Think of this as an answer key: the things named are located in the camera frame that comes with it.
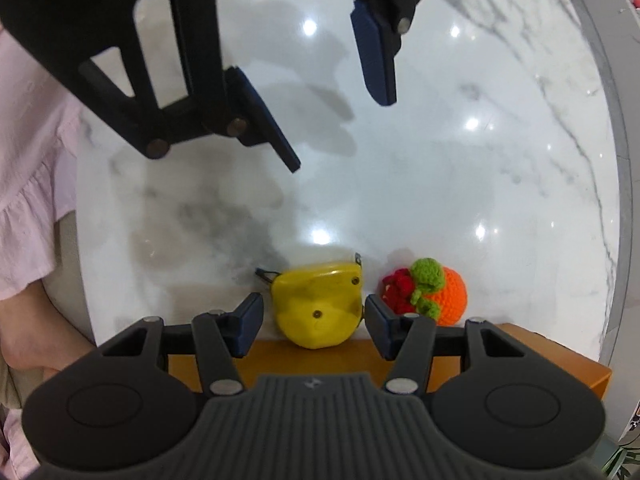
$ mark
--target pink fabric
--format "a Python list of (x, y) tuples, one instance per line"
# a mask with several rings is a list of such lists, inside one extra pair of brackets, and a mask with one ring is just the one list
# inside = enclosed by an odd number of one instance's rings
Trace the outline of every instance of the pink fabric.
[(76, 207), (80, 111), (0, 26), (0, 300), (55, 267), (53, 225)]
[(22, 410), (9, 410), (0, 434), (0, 473), (8, 480), (21, 480), (39, 465), (22, 430)]

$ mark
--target marble table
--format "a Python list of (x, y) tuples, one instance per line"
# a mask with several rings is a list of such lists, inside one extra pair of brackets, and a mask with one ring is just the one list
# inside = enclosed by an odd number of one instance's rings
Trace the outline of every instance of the marble table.
[[(364, 87), (353, 0), (219, 0), (241, 66), (302, 160), (208, 137), (145, 160), (95, 116), (79, 155), (82, 275), (98, 342), (143, 316), (187, 322), (266, 292), (257, 266), (351, 259), (364, 293), (433, 256), (468, 316), (597, 358), (618, 255), (602, 83), (569, 0), (423, 0), (398, 103)], [(136, 21), (161, 104), (184, 94), (166, 0)], [(98, 60), (127, 88), (117, 52)], [(261, 337), (278, 337), (267, 316)], [(367, 336), (363, 327), (356, 336)]]

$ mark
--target orange yarn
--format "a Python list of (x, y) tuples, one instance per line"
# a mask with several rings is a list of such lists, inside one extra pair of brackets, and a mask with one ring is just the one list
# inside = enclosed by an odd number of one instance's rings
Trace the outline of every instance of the orange yarn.
[(453, 269), (442, 266), (447, 285), (434, 294), (423, 294), (424, 298), (435, 301), (441, 308), (438, 325), (452, 326), (460, 321), (466, 310), (466, 286), (462, 277)]

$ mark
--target orange box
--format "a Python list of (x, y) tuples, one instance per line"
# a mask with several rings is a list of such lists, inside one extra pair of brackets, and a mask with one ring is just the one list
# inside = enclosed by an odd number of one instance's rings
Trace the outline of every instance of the orange box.
[[(611, 370), (606, 366), (519, 326), (507, 323), (499, 327), (586, 384), (599, 398), (604, 396), (611, 377)], [(287, 340), (258, 340), (254, 342), (247, 357), (234, 361), (248, 387), (253, 386), (261, 374), (315, 375), (352, 372), (369, 372), (373, 382), (382, 386), (393, 366), (392, 362), (380, 358), (373, 342), (368, 339), (348, 340), (339, 346), (319, 350), (300, 348)], [(193, 391), (200, 391), (194, 356), (169, 356), (169, 373)], [(459, 373), (459, 357), (435, 357), (427, 391), (437, 390)]]

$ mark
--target crocheted toy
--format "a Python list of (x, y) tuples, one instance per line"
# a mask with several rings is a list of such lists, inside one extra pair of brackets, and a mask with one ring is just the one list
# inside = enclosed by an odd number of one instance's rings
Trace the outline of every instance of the crocheted toy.
[(382, 300), (399, 316), (417, 312), (440, 326), (456, 324), (466, 310), (462, 277), (433, 258), (416, 260), (382, 279)]

